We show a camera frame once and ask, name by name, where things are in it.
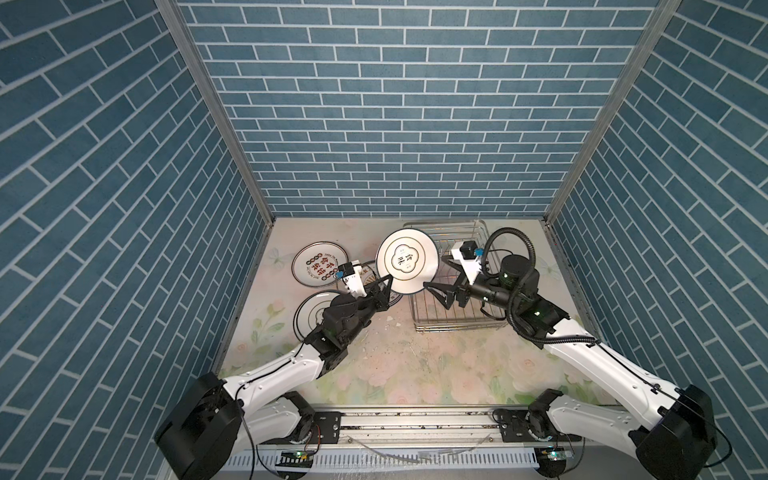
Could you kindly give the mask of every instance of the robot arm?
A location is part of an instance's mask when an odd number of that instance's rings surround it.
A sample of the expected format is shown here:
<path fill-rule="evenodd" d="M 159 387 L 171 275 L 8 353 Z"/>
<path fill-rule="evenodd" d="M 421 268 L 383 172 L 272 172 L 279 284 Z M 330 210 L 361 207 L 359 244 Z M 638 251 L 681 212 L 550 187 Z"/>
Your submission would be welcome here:
<path fill-rule="evenodd" d="M 486 251 L 501 233 L 522 235 L 503 230 L 491 235 Z M 576 367 L 626 409 L 582 404 L 547 390 L 528 408 L 533 435 L 579 435 L 637 458 L 660 480 L 696 478 L 717 445 L 712 405 L 704 392 L 695 386 L 678 389 L 603 345 L 538 295 L 538 272 L 528 258 L 507 255 L 499 274 L 490 275 L 483 249 L 474 242 L 457 243 L 451 255 L 453 260 L 443 261 L 458 271 L 456 281 L 424 283 L 446 309 L 454 301 L 463 307 L 470 298 L 500 306 L 515 332 Z M 155 435 L 180 480 L 213 476 L 232 452 L 250 444 L 243 430 L 255 444 L 306 439 L 314 411 L 290 390 L 334 369 L 372 316 L 389 308 L 392 276 L 363 286 L 360 270 L 359 262 L 340 266 L 338 276 L 350 293 L 336 297 L 323 311 L 321 324 L 291 352 L 225 380 L 208 373 L 190 387 Z M 243 422 L 246 429 L 240 428 Z"/>
<path fill-rule="evenodd" d="M 351 293 L 334 298 L 296 348 L 224 380 L 209 372 L 187 390 L 154 437 L 180 480 L 207 480 L 251 440 L 306 439 L 314 410 L 291 390 L 336 368 L 373 315 L 389 308 L 392 276 L 363 286 L 357 263 L 342 265 L 338 274 Z"/>
<path fill-rule="evenodd" d="M 519 236 L 529 257 L 507 255 L 498 274 L 490 275 L 482 268 L 483 251 L 490 251 L 501 233 Z M 706 393 L 695 386 L 679 389 L 635 365 L 539 296 L 533 246 L 518 230 L 497 230 L 485 249 L 478 249 L 474 242 L 457 243 L 451 253 L 454 261 L 444 261 L 459 271 L 456 282 L 425 283 L 446 308 L 454 300 L 464 306 L 469 298 L 476 298 L 505 309 L 504 319 L 520 336 L 570 363 L 626 409 L 585 405 L 548 390 L 529 407 L 535 436 L 583 436 L 637 458 L 655 478 L 697 477 L 717 446 L 712 404 Z"/>

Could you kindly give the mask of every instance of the blue brick wall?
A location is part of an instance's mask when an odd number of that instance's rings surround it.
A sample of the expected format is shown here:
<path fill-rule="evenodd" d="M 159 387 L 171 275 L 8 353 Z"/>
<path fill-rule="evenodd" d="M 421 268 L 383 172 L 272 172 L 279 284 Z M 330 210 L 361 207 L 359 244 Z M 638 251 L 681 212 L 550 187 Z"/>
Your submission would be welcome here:
<path fill-rule="evenodd" d="M 540 217 L 656 1 L 181 4 L 277 215 Z"/>
<path fill-rule="evenodd" d="M 263 222 L 152 0 L 0 2 L 0 478 L 146 478 Z"/>
<path fill-rule="evenodd" d="M 768 2 L 684 0 L 554 225 L 608 342 L 712 396 L 703 478 L 768 466 L 766 66 Z"/>

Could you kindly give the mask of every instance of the metal rack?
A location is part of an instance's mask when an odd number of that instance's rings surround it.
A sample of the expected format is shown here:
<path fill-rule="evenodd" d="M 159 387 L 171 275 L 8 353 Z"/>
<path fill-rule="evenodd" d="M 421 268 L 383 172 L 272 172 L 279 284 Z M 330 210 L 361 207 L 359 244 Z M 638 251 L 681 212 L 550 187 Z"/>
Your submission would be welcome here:
<path fill-rule="evenodd" d="M 440 257 L 450 257 L 451 247 L 462 240 L 474 240 L 479 246 L 484 246 L 488 239 L 488 227 L 482 220 L 458 220 L 451 221 L 422 221 L 410 222 L 403 228 L 415 228 L 429 235 L 435 242 Z M 500 257 L 497 253 L 488 256 L 491 271 L 498 271 Z M 442 261 L 435 275 L 435 282 L 453 283 L 458 276 L 456 270 Z M 506 323 L 489 319 L 480 311 L 482 303 L 471 299 L 465 308 L 459 308 L 456 304 L 446 310 L 443 305 L 428 291 L 422 290 L 409 297 L 413 322 L 418 332 L 445 332 L 448 330 L 498 328 Z M 485 311 L 489 314 L 501 317 L 504 311 L 497 306 L 485 305 Z"/>

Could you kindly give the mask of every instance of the white plate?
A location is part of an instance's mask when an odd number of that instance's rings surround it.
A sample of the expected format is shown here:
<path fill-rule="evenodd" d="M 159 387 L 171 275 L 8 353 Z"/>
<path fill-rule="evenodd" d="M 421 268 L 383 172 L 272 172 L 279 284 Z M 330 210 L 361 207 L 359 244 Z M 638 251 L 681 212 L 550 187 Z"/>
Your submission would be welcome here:
<path fill-rule="evenodd" d="M 376 253 L 379 274 L 392 275 L 392 291 L 404 295 L 424 290 L 424 282 L 435 278 L 439 261 L 432 239 L 412 228 L 389 235 Z"/>
<path fill-rule="evenodd" d="M 306 338 L 323 321 L 323 311 L 330 306 L 331 300 L 339 296 L 338 292 L 320 292 L 304 301 L 296 312 L 296 324 L 301 339 Z"/>
<path fill-rule="evenodd" d="M 347 262 L 342 247 L 330 242 L 317 242 L 304 247 L 293 258 L 293 278 L 306 286 L 326 286 L 336 282 L 339 265 Z"/>

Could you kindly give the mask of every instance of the mounting plate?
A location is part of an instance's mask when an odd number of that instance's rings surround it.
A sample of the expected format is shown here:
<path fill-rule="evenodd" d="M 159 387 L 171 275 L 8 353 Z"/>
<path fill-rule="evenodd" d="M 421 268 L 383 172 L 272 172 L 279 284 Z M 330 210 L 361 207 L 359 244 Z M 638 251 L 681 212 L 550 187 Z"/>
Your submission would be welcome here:
<path fill-rule="evenodd" d="M 315 425 L 320 427 L 320 444 L 339 443 L 341 429 L 341 412 L 315 412 Z M 317 444 L 317 429 L 310 433 L 310 445 Z"/>
<path fill-rule="evenodd" d="M 525 419 L 527 414 L 527 409 L 496 409 L 493 411 L 494 419 L 498 423 L 498 430 L 502 434 L 502 441 L 504 443 L 539 441 L 530 432 L 528 420 Z M 581 441 L 581 437 L 578 435 L 565 435 L 563 433 L 558 435 L 557 438 L 553 436 L 552 440 L 568 443 L 569 436 L 571 442 Z"/>

